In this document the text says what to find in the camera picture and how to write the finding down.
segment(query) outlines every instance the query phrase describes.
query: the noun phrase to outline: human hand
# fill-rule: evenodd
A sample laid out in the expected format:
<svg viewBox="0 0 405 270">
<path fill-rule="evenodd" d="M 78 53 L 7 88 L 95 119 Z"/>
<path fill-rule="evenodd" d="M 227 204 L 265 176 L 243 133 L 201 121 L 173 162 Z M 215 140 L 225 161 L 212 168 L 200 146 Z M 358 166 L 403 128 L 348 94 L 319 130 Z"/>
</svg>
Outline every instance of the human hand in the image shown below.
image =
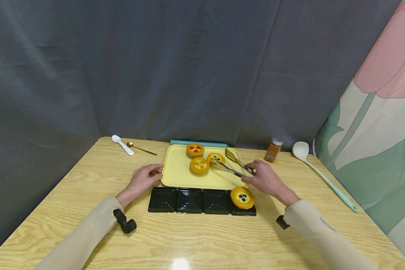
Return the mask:
<svg viewBox="0 0 405 270">
<path fill-rule="evenodd" d="M 149 164 L 134 170 L 129 185 L 115 197 L 121 206 L 127 207 L 129 203 L 159 181 L 163 176 L 163 167 L 163 164 Z"/>
<path fill-rule="evenodd" d="M 256 159 L 254 162 L 246 164 L 246 166 L 255 169 L 256 176 L 242 177 L 243 182 L 253 185 L 264 194 L 273 196 L 285 206 L 299 201 L 300 198 L 297 194 L 285 185 L 269 164 Z"/>
</svg>

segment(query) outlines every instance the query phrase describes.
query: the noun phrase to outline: black clip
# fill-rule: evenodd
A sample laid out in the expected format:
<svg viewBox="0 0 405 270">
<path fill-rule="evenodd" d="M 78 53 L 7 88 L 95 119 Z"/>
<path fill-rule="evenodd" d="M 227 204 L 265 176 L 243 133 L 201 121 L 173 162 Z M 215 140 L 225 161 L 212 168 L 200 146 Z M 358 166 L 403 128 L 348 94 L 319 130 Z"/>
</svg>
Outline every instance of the black clip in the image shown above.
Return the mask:
<svg viewBox="0 0 405 270">
<path fill-rule="evenodd" d="M 283 215 L 278 216 L 277 219 L 276 219 L 276 222 L 277 222 L 277 224 L 279 224 L 279 226 L 280 226 L 282 229 L 284 229 L 284 230 L 286 230 L 286 229 L 290 226 L 289 224 L 287 224 L 287 223 L 283 220 Z"/>
<path fill-rule="evenodd" d="M 117 219 L 117 223 L 122 228 L 123 233 L 130 233 L 137 228 L 137 223 L 133 219 L 129 220 L 128 222 L 126 221 L 126 216 L 120 209 L 115 209 L 113 213 Z"/>
</svg>

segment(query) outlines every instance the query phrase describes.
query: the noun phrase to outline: gold spoon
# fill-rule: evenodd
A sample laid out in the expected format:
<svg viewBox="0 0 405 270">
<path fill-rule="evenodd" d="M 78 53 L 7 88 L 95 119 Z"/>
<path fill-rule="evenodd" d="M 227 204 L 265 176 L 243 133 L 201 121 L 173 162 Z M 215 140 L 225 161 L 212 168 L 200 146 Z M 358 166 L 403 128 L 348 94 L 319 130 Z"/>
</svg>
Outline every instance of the gold spoon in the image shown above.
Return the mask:
<svg viewBox="0 0 405 270">
<path fill-rule="evenodd" d="M 144 151 L 144 152 L 146 152 L 146 153 L 149 153 L 149 154 L 152 154 L 152 155 L 154 155 L 154 156 L 157 156 L 157 154 L 155 154 L 155 153 L 153 153 L 153 152 L 150 152 L 150 151 L 147 151 L 147 150 L 144 150 L 144 149 L 135 147 L 133 142 L 128 142 L 126 145 L 127 145 L 127 147 L 129 147 L 129 148 L 131 148 L 131 147 L 137 148 L 137 149 L 139 149 L 139 150 L 141 150 L 141 151 Z"/>
</svg>

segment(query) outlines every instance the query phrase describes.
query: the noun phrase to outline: metal tongs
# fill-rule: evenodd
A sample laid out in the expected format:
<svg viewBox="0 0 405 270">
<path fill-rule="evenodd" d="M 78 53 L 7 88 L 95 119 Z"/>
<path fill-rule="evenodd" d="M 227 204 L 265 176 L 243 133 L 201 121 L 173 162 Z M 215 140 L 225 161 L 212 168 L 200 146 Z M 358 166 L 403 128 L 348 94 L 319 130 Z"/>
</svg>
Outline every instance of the metal tongs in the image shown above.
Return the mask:
<svg viewBox="0 0 405 270">
<path fill-rule="evenodd" d="M 217 168 L 217 169 L 219 169 L 221 171 L 227 171 L 228 173 L 232 173 L 232 174 L 234 174 L 236 176 L 239 176 L 239 177 L 244 177 L 245 176 L 244 174 L 239 173 L 238 171 L 236 171 L 234 169 L 231 169 L 230 167 L 223 164 L 222 162 L 220 162 L 217 159 L 212 158 L 211 160 L 209 160 L 209 162 L 210 162 L 210 165 L 212 167 Z"/>
<path fill-rule="evenodd" d="M 251 168 L 247 167 L 234 153 L 232 153 L 228 148 L 225 148 L 225 156 L 228 157 L 232 162 L 237 163 L 245 169 L 248 173 L 255 176 L 256 173 Z"/>
</svg>

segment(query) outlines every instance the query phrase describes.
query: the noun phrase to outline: yellow tray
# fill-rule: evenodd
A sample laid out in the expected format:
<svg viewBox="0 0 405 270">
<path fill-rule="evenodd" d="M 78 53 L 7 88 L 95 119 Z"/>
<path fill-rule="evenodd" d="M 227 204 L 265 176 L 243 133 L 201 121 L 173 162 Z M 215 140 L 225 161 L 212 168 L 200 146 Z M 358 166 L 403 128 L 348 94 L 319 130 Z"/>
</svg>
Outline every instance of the yellow tray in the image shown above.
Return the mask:
<svg viewBox="0 0 405 270">
<path fill-rule="evenodd" d="M 237 150 L 229 148 L 238 158 L 240 154 Z M 204 158 L 210 153 L 219 153 L 225 156 L 225 148 L 204 147 Z M 225 157 L 225 164 L 234 170 L 245 174 L 245 170 L 238 164 L 233 163 Z M 173 144 L 168 147 L 165 157 L 165 167 L 163 168 L 163 178 L 160 180 L 166 187 L 180 188 L 212 188 L 232 190 L 237 186 L 248 187 L 242 182 L 240 177 L 226 171 L 210 168 L 208 173 L 197 175 L 189 169 L 192 158 L 186 154 L 186 145 Z"/>
</svg>

